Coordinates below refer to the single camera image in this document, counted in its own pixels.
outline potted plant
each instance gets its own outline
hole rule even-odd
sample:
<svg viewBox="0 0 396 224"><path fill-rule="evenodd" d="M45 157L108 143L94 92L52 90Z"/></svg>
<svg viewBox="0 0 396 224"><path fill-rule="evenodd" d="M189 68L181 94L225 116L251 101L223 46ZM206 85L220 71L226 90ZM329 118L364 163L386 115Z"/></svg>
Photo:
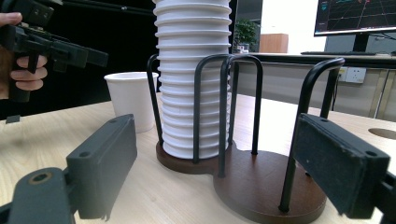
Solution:
<svg viewBox="0 0 396 224"><path fill-rule="evenodd" d="M256 28L257 24L248 19L238 19L235 23L235 30L233 34L233 52L237 52L239 46L248 45L250 51L257 43Z"/></svg>

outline light wooden tabletop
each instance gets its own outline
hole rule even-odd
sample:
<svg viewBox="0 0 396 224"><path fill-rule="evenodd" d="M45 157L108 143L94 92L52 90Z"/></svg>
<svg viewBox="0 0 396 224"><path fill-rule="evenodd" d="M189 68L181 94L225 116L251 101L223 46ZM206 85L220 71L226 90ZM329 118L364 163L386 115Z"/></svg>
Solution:
<svg viewBox="0 0 396 224"><path fill-rule="evenodd" d="M234 141L250 150L252 97L238 95ZM289 155L290 138L297 106L262 100L259 150ZM317 114L317 109L310 113ZM0 121L0 204L9 203L15 184L23 176L45 167L66 166L65 157L105 122L114 118L110 102L22 117L20 122ZM370 128L396 131L396 123L331 113L329 119L368 143L396 157L396 140L368 132ZM186 175L162 166L156 158L156 129L137 134L134 162L107 223L254 223L228 208L216 194L212 175ZM396 162L389 170L396 173ZM372 219L350 220L338 216L327 201L323 214L313 223L379 223ZM79 220L77 223L105 223Z"/></svg>

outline white wall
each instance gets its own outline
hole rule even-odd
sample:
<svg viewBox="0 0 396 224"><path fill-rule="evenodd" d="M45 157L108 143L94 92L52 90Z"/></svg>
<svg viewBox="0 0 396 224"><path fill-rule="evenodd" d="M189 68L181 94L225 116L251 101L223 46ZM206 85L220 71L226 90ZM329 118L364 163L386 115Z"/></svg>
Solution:
<svg viewBox="0 0 396 224"><path fill-rule="evenodd" d="M288 34L290 54L324 50L326 37L314 37L318 0L262 0L262 34Z"/></svg>

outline dark wooden base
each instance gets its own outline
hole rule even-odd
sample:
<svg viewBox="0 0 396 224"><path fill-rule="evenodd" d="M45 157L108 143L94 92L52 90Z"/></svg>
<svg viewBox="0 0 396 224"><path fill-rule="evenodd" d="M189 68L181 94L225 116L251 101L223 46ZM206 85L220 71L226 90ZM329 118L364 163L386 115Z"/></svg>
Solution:
<svg viewBox="0 0 396 224"><path fill-rule="evenodd" d="M323 212L326 195L297 167L290 200L290 210L278 210L286 173L288 157L273 152L259 151L252 155L231 144L226 151L225 177L218 177L218 157L200 160L182 160L167 154L159 144L157 159L167 168L185 174L211 174L216 193L240 215L260 223L305 224L317 219Z"/></svg>

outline computer monitor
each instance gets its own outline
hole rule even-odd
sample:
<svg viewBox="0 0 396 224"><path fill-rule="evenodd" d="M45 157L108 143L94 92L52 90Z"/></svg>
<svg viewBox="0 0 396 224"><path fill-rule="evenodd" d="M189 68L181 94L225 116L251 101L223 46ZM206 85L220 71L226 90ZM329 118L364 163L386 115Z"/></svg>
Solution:
<svg viewBox="0 0 396 224"><path fill-rule="evenodd" d="M396 0L318 0L314 36L356 35L366 51L370 34L396 32Z"/></svg>

